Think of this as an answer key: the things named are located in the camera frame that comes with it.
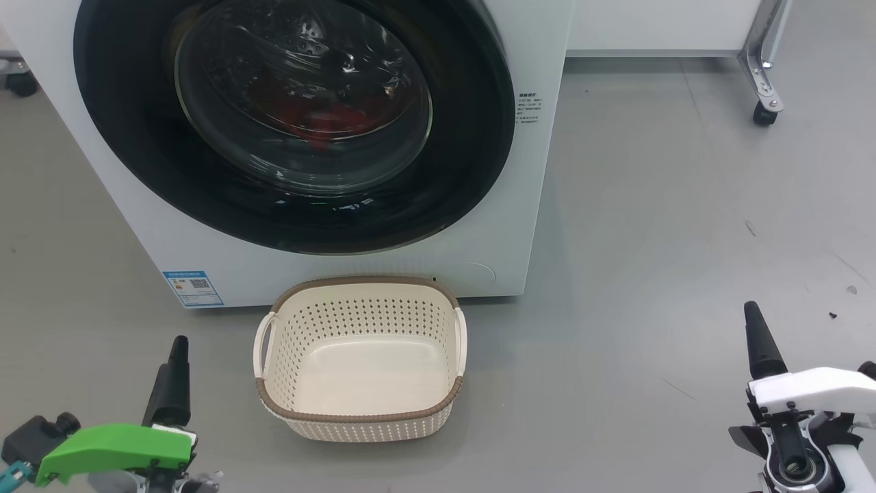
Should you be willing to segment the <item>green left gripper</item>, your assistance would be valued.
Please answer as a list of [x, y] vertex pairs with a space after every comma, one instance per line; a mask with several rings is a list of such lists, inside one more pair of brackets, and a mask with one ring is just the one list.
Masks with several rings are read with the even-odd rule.
[[186, 427], [191, 419], [189, 340], [173, 340], [157, 375], [141, 425], [114, 423], [76, 431], [42, 459], [34, 485], [68, 484], [73, 475], [112, 470], [179, 469], [191, 460], [193, 442], [184, 433], [150, 428]]

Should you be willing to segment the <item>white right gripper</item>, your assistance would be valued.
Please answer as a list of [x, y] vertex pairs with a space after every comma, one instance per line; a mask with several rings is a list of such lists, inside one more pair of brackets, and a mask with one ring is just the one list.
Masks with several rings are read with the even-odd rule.
[[733, 443], [742, 449], [766, 449], [760, 435], [767, 415], [798, 411], [853, 416], [851, 427], [874, 429], [874, 368], [857, 371], [813, 368], [788, 372], [773, 335], [754, 301], [744, 304], [752, 425], [730, 427]]

